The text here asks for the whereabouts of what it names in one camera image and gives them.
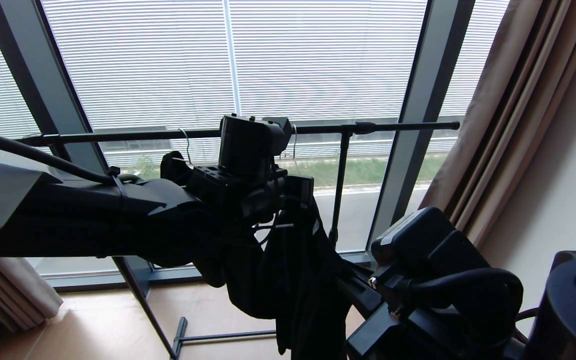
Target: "wall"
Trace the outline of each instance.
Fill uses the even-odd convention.
[[[539,305],[560,250],[576,250],[576,73],[482,253],[493,266],[521,278],[526,309]],[[527,334],[530,326],[519,328]]]

